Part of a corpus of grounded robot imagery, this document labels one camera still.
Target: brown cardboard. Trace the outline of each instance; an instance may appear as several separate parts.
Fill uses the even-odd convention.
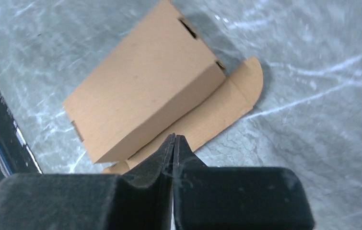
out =
[[[104,169],[103,173],[127,172],[154,153],[171,133],[184,135],[192,151],[197,150],[249,112],[259,99],[262,87],[260,62],[251,57],[233,71],[202,104],[169,126],[131,158]]]
[[[223,83],[221,64],[187,25],[159,2],[65,100],[93,162],[126,160]]]

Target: marble table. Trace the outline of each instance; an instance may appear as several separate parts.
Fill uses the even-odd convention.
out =
[[[0,91],[45,173],[98,173],[62,101],[156,0],[0,0]],[[257,56],[253,111],[197,151],[210,166],[284,166],[317,229],[362,229],[362,1],[177,0],[233,70]]]

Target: cardboard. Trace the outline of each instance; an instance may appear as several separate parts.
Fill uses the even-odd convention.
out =
[[[216,56],[163,0],[64,101],[64,108],[94,163],[122,161],[224,80]]]
[[[259,99],[263,72],[257,58],[244,61],[226,81],[201,105],[187,113],[144,146],[135,155],[103,170],[123,174],[153,154],[171,133],[184,135],[197,150],[241,116],[248,113]]]

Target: gray marble surface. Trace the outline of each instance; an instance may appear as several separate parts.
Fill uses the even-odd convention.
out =
[[[62,101],[155,0],[0,0],[0,90],[45,173],[97,173]],[[362,1],[177,0],[229,70],[257,56],[254,110],[198,150],[285,166],[317,229],[362,229]]]

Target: cardboard box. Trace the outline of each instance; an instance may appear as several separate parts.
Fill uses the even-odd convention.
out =
[[[202,104],[187,113],[128,160],[103,170],[123,174],[153,154],[171,134],[184,135],[192,151],[214,138],[253,109],[263,87],[263,72],[257,58],[244,61]]]
[[[222,65],[168,0],[64,102],[93,162],[126,160],[225,80]]]
[[[227,78],[182,14],[162,0],[66,99],[93,162],[125,173],[171,133],[195,151],[249,112],[263,75],[255,57]]]

